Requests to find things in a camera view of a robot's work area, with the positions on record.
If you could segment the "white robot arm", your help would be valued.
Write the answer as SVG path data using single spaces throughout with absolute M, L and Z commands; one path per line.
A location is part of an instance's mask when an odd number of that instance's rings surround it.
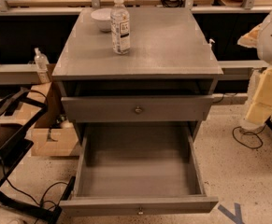
M 272 10 L 260 24 L 241 36 L 237 44 L 256 48 L 258 58 L 267 64 L 267 68 L 259 75 L 251 75 L 248 100 L 240 121 L 243 129 L 255 130 L 272 115 Z

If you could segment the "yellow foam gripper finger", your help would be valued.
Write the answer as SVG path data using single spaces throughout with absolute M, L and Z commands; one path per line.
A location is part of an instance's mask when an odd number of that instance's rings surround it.
M 257 48 L 258 36 L 260 32 L 261 24 L 253 27 L 248 33 L 242 35 L 238 40 L 237 44 L 245 48 Z

